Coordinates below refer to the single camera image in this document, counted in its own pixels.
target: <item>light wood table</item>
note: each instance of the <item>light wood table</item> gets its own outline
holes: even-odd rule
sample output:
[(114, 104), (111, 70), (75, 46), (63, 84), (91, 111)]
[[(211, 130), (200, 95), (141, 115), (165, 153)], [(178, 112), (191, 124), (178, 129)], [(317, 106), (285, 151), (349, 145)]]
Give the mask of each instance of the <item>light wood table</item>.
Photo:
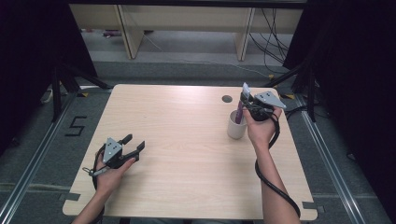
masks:
[[(124, 176), (106, 204), (114, 217), (176, 217), (261, 219), (260, 179), (248, 135), (227, 135), (230, 113), (242, 88), (200, 86), (118, 85), (114, 88), (70, 190), (79, 200), (66, 201), (64, 213), (77, 215), (94, 194), (92, 178), (81, 170), (92, 168), (95, 152), (108, 137), (134, 138), (123, 154), (142, 141), (146, 148)], [(251, 88), (253, 94), (274, 89)], [(224, 103), (222, 97), (233, 97)], [(271, 149), (290, 197), (299, 205), (301, 220), (313, 220), (304, 171), (282, 114), (281, 134)]]

